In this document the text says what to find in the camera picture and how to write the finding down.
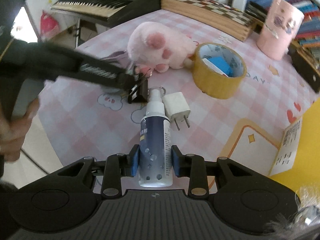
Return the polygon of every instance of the pink stuffed animal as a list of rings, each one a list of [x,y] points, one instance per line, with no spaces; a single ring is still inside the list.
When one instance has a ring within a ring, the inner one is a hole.
[[[171,68],[179,69],[192,65],[189,59],[197,43],[185,34],[161,23],[144,22],[131,34],[127,52],[136,62],[136,73],[146,74],[156,69],[162,73]]]

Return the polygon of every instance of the hand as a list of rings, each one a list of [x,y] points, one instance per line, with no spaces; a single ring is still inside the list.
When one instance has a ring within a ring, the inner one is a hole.
[[[38,109],[39,99],[37,98],[30,103],[22,118],[8,122],[0,104],[0,155],[4,155],[5,161],[15,162],[20,158],[21,147]]]

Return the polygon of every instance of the white bottle cap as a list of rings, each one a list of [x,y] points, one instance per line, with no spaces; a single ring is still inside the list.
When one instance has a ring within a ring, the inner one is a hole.
[[[146,115],[151,113],[164,114],[164,104],[162,103],[161,88],[153,87],[149,91]]]

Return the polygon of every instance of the yellow tape roll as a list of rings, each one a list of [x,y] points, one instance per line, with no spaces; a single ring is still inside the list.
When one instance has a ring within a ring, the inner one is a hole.
[[[192,71],[196,86],[207,95],[228,99],[234,95],[247,73],[247,67],[238,53],[217,43],[200,44],[195,52],[195,66]],[[222,56],[233,69],[236,77],[226,77],[210,69],[202,59]]]

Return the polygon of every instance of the power adapter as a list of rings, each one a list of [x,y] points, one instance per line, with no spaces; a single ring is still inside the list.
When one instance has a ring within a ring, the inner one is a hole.
[[[164,103],[165,115],[169,118],[170,122],[175,122],[178,131],[180,131],[178,122],[181,121],[185,121],[188,128],[190,128],[188,116],[191,110],[182,92],[164,95],[162,101]]]

